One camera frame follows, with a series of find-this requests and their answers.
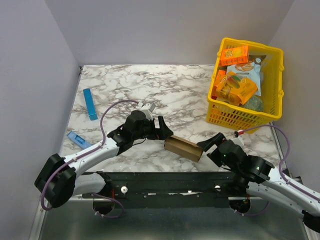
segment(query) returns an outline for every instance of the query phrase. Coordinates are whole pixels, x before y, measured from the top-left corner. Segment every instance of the brown box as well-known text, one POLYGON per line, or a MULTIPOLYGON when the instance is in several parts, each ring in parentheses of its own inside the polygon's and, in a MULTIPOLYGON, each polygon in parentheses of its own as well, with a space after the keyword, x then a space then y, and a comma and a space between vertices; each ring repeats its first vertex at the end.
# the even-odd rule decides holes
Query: brown box
POLYGON ((194 162, 199 162, 203 153, 195 143, 174 135, 164 141, 164 149, 194 162))

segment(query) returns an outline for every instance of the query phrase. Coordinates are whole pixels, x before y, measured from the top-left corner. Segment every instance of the orange package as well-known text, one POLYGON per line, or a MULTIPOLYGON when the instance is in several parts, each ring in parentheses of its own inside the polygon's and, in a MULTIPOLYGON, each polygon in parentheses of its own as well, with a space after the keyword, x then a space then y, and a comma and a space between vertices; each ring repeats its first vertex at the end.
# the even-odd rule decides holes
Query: orange package
POLYGON ((245 64, 249 60, 248 45, 222 50, 220 57, 221 66, 245 64))
POLYGON ((216 92, 235 105, 244 105, 258 90, 257 85, 247 77, 241 78, 233 71, 218 79, 216 92))
POLYGON ((219 95, 217 95, 217 85, 219 84, 218 79, 225 75, 226 71, 225 70, 219 70, 218 73, 216 74, 214 83, 213 83, 213 90, 211 92, 211 98, 213 99, 214 97, 220 97, 219 95))

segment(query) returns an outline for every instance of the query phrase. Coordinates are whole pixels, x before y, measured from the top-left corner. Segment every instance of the white knob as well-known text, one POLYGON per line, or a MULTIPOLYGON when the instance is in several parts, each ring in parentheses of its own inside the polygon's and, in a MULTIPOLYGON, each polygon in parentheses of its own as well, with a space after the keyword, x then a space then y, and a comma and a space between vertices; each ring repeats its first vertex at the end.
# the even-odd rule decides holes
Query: white knob
POLYGON ((126 194, 128 192, 128 188, 126 186, 121 187, 121 192, 126 194))

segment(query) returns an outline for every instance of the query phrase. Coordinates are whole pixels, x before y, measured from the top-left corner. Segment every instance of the gray floor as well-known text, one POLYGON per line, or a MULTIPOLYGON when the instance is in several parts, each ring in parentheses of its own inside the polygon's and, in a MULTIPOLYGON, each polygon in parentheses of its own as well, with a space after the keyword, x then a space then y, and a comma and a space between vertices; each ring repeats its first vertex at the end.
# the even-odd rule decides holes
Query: gray floor
MULTIPOLYGON (((251 212, 265 206, 256 200, 251 212)), ((41 240, 307 240, 303 223, 274 204, 259 217, 227 208, 128 209, 120 219, 95 216, 92 202, 72 200, 46 213, 41 240)))

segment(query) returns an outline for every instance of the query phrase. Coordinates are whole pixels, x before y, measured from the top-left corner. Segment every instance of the marble tabletop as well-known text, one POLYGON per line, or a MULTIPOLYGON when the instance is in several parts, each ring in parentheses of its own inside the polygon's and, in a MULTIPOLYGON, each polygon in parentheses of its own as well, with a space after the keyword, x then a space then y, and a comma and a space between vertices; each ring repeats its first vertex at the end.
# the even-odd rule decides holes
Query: marble tabletop
MULTIPOLYGON (((197 143, 221 132, 227 138, 234 130, 206 122, 207 94, 214 65, 85 65, 76 92, 67 133, 75 131, 88 142, 102 139, 100 117, 114 102, 134 99, 154 102, 154 116, 163 116, 174 135, 197 143), (90 88, 98 120, 91 121, 83 95, 90 88)), ((106 132, 123 124, 136 104, 121 103, 104 118, 106 132)), ((279 164, 279 153, 268 127, 242 135, 245 152, 279 164)), ((81 149, 65 137, 61 156, 81 149)), ((204 172, 224 171, 205 154, 199 162, 164 150, 164 142, 146 140, 123 154, 107 159, 90 169, 107 172, 204 172)))

